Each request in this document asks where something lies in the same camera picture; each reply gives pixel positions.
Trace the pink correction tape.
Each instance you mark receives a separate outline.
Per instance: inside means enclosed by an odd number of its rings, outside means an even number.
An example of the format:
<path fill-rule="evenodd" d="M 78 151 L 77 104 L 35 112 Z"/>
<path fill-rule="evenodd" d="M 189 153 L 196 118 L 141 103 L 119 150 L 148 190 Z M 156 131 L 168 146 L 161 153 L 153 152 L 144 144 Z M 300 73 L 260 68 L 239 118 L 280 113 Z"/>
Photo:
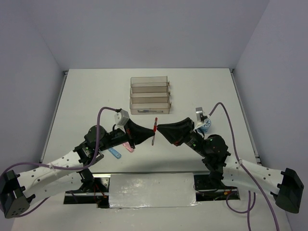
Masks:
<path fill-rule="evenodd" d="M 134 148 L 132 148 L 128 142 L 126 142 L 126 143 L 124 143 L 124 144 L 122 144 L 122 145 L 125 147 L 125 149 L 126 149 L 128 152 L 130 152 L 130 153 L 134 152 Z"/>

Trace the blue gel pen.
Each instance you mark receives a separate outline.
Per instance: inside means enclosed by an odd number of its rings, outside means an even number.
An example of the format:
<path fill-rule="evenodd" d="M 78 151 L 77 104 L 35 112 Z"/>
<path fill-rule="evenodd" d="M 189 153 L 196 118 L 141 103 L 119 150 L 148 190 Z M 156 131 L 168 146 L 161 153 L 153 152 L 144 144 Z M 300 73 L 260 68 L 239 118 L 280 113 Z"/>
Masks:
<path fill-rule="evenodd" d="M 163 110 L 137 110 L 138 113 L 163 114 Z"/>

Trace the red pen cap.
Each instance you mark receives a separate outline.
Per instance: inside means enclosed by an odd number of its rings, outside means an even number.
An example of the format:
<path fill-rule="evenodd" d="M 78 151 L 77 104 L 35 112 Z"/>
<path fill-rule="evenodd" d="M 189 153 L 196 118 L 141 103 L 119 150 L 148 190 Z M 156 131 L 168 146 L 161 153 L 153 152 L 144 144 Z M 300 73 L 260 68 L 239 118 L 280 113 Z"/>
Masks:
<path fill-rule="evenodd" d="M 154 127 L 153 127 L 153 131 L 154 131 L 154 132 L 156 132 L 156 130 L 157 130 L 157 122 L 158 122 L 158 118 L 156 117 L 156 118 L 154 119 Z"/>

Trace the blue correction tape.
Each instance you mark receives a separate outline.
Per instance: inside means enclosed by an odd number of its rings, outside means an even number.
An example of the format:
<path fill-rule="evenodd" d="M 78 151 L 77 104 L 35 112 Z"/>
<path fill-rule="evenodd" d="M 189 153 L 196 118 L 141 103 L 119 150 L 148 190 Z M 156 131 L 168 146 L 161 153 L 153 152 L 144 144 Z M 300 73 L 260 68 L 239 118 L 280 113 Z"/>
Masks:
<path fill-rule="evenodd" d="M 110 148 L 108 149 L 108 151 L 116 158 L 116 159 L 120 159 L 122 157 L 121 153 L 119 153 L 117 150 L 115 150 L 114 148 Z"/>

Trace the blue tape roll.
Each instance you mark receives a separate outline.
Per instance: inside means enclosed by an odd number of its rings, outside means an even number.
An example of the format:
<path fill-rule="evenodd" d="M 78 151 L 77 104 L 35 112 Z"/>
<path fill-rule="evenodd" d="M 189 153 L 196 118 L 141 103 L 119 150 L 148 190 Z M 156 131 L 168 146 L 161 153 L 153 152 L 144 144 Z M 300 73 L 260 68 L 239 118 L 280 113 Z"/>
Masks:
<path fill-rule="evenodd" d="M 204 133 L 207 133 L 210 127 L 211 127 L 211 120 L 209 118 L 207 118 L 207 119 L 204 120 L 204 124 L 200 127 L 200 129 Z"/>

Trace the red gel pen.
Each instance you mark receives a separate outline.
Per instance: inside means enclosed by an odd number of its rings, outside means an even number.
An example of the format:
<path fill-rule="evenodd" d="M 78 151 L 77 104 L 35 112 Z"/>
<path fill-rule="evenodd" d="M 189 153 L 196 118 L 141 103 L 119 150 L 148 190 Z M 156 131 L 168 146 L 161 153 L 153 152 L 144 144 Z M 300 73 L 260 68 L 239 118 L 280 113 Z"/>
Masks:
<path fill-rule="evenodd" d="M 155 133 L 156 133 L 156 131 L 154 131 L 154 135 L 152 136 L 152 143 L 151 143 L 151 145 L 152 145 L 152 146 L 154 146 L 154 141 L 155 141 Z"/>

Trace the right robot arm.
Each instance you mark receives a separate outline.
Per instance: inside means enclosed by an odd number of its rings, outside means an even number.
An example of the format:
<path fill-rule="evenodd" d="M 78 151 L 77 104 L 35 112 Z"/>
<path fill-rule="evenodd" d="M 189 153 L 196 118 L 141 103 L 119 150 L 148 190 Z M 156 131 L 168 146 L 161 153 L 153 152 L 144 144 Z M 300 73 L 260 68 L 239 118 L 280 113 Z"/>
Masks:
<path fill-rule="evenodd" d="M 237 158 L 228 151 L 220 135 L 204 138 L 197 133 L 190 118 L 177 123 L 160 124 L 157 131 L 169 143 L 175 146 L 186 144 L 203 158 L 202 162 L 210 171 L 209 183 L 212 187 L 224 185 L 255 193 L 264 192 L 274 199 L 279 208 L 299 213 L 304 184 L 296 171 L 290 168 L 271 169 Z"/>

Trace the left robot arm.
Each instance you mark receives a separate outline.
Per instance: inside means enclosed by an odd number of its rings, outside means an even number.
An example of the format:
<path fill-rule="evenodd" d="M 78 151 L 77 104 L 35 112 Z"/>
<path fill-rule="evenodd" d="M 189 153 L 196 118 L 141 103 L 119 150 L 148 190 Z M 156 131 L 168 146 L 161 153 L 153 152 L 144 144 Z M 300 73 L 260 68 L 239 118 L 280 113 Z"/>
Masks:
<path fill-rule="evenodd" d="M 12 167 L 0 177 L 0 205 L 5 218 L 28 214 L 30 206 L 43 203 L 61 192 L 81 189 L 89 192 L 95 185 L 90 167 L 101 159 L 105 151 L 124 143 L 131 148 L 154 136 L 154 131 L 128 120 L 124 127 L 107 132 L 102 126 L 91 127 L 84 141 L 68 154 L 48 163 L 34 163 L 35 169 L 16 173 Z"/>

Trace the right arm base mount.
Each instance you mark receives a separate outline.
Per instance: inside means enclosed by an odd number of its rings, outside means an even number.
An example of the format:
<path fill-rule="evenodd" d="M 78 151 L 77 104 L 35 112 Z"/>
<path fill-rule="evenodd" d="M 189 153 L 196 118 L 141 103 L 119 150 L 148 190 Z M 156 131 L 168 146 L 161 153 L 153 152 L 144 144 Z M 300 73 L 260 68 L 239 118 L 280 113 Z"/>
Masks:
<path fill-rule="evenodd" d="M 210 182 L 208 174 L 194 174 L 194 185 L 196 200 L 205 201 L 226 201 L 239 200 L 239 194 L 236 187 L 229 187 L 220 184 L 215 186 Z"/>

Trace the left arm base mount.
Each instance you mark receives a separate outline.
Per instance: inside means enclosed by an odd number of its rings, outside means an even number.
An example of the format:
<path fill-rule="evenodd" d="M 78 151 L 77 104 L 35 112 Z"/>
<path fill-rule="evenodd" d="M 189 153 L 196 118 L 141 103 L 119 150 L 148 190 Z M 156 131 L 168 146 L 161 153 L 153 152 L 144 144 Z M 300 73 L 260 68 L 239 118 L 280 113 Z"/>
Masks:
<path fill-rule="evenodd" d="M 94 183 L 87 188 L 66 191 L 64 205 L 95 205 L 107 209 L 109 205 L 109 187 L 111 175 L 94 174 Z"/>

